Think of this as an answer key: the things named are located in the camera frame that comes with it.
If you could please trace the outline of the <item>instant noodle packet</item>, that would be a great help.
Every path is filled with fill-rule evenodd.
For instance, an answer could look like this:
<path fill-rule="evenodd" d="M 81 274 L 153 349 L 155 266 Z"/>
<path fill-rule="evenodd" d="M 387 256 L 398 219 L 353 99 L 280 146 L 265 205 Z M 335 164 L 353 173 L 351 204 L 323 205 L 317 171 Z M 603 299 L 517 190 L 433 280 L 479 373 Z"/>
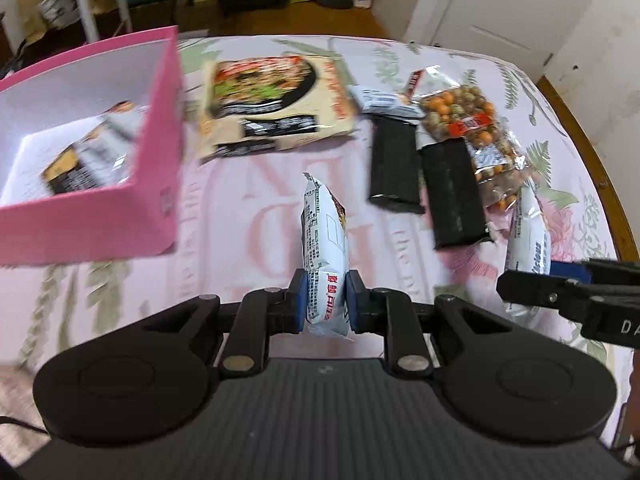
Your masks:
<path fill-rule="evenodd" d="M 356 113 L 327 56 L 288 54 L 203 67 L 198 158 L 287 151 L 347 136 Z"/>

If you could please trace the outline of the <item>black gold snack bar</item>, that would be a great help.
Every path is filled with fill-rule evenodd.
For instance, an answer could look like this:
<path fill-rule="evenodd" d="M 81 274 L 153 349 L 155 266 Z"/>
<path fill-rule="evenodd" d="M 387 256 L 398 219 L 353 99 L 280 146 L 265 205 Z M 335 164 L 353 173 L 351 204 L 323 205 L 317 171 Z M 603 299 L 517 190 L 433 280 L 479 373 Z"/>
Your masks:
<path fill-rule="evenodd" d="M 109 133 L 94 128 L 59 152 L 41 177 L 54 195 L 106 188 L 122 180 L 125 157 Z"/>

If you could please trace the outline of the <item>coated peanuts clear bag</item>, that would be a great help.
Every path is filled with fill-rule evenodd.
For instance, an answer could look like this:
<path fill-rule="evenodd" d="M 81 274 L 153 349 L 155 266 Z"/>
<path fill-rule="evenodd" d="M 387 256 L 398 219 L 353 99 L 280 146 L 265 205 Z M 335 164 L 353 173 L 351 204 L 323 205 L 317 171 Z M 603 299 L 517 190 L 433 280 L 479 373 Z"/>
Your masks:
<path fill-rule="evenodd" d="M 532 168 L 508 121 L 478 83 L 477 70 L 454 76 L 439 65 L 419 68 L 410 74 L 404 95 L 424 111 L 422 127 L 433 140 L 464 141 L 483 204 L 500 211 L 514 206 Z"/>

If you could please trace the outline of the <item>pink cardboard box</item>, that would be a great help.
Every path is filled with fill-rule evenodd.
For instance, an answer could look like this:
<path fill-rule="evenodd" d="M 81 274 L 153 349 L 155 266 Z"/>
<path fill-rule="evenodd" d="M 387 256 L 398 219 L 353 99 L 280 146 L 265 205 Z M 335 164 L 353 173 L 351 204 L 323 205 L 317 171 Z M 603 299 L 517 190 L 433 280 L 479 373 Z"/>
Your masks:
<path fill-rule="evenodd" d="M 182 73 L 172 27 L 66 51 L 1 83 L 1 260 L 156 256 L 175 243 Z"/>

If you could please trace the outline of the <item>black snack packet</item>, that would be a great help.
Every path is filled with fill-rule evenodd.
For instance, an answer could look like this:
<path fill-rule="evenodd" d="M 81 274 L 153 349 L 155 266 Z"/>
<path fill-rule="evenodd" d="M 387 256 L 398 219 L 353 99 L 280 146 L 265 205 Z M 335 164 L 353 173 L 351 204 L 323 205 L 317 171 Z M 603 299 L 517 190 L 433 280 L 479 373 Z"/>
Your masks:
<path fill-rule="evenodd" d="M 435 249 L 490 242 L 485 208 L 465 140 L 448 139 L 419 151 Z"/>
<path fill-rule="evenodd" d="M 388 211 L 424 214 L 416 126 L 376 115 L 372 124 L 369 202 Z"/>

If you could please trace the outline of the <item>white snack packet top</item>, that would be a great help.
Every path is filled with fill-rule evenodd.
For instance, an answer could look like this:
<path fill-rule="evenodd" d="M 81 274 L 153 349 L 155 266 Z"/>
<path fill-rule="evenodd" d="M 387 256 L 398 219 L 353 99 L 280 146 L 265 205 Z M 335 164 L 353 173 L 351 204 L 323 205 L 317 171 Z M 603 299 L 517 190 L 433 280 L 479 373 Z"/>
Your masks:
<path fill-rule="evenodd" d="M 362 114 L 380 115 L 402 120 L 421 120 L 425 113 L 417 105 L 405 102 L 394 92 L 356 86 L 348 86 L 349 95 Z"/>

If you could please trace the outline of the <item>white snack bar packet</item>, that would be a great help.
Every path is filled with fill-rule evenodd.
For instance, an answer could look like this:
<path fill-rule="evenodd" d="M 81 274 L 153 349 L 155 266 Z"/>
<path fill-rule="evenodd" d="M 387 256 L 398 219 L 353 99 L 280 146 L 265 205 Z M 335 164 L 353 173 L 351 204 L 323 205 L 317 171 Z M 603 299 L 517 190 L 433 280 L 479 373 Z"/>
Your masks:
<path fill-rule="evenodd" d="M 122 101 L 106 110 L 100 116 L 99 125 L 96 126 L 96 128 L 101 128 L 109 133 L 112 136 L 113 145 L 126 154 L 120 174 L 122 180 L 119 181 L 119 184 L 124 183 L 130 175 L 147 110 L 146 106 L 137 105 L 131 101 Z"/>

